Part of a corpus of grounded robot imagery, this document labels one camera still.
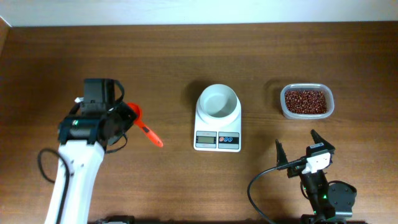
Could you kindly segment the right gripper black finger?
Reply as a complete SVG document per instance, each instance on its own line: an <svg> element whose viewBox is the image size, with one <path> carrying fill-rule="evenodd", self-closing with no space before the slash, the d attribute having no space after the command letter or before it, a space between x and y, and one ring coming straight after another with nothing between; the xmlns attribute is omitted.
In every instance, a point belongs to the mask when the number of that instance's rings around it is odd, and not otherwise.
<svg viewBox="0 0 398 224"><path fill-rule="evenodd" d="M325 140L314 129L310 131L310 134L315 144L325 145Z"/></svg>
<svg viewBox="0 0 398 224"><path fill-rule="evenodd" d="M275 140L275 146L276 146L276 152L277 152L277 170L281 170L289 162L287 160L287 156L285 154L284 148L282 147L282 143L278 139Z"/></svg>

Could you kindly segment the orange measuring scoop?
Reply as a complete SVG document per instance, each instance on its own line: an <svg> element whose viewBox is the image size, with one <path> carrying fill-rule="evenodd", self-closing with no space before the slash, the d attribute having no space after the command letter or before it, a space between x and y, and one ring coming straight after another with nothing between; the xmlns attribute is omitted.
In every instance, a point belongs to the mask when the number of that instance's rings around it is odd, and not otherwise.
<svg viewBox="0 0 398 224"><path fill-rule="evenodd" d="M153 130L151 130L150 127L148 127L143 121L142 121L142 117L143 117L143 110L141 109L141 107L138 104L135 103L128 103L127 104L130 109L133 110L133 112L135 112L136 114L136 119L134 120L134 125L136 125L137 127L139 127L142 132L146 135L146 137L157 147L162 148L164 146L161 138L155 133L153 132Z"/></svg>

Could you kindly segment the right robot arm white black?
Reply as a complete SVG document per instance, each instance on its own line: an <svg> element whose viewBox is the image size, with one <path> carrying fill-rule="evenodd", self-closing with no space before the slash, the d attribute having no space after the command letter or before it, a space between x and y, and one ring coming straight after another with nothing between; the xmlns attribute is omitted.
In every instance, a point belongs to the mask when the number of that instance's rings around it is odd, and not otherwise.
<svg viewBox="0 0 398 224"><path fill-rule="evenodd" d="M300 178L300 190L310 202L312 215L302 215L300 223L346 223L353 216L357 190L339 180L327 181L324 170L333 163L335 147L315 130L310 134L314 144L306 148L306 155L288 161L282 143L275 142L277 170L286 170L287 177Z"/></svg>

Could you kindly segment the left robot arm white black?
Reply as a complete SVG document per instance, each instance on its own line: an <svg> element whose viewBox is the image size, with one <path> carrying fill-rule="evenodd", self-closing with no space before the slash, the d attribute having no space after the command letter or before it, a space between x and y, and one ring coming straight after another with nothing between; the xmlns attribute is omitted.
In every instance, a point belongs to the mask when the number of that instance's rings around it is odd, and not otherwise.
<svg viewBox="0 0 398 224"><path fill-rule="evenodd" d="M58 126L58 150L42 149L37 162L43 172L42 156L58 159L56 178L46 223L87 223L96 175L109 146L126 136L137 116L115 89L118 80L87 78L84 95L75 100Z"/></svg>

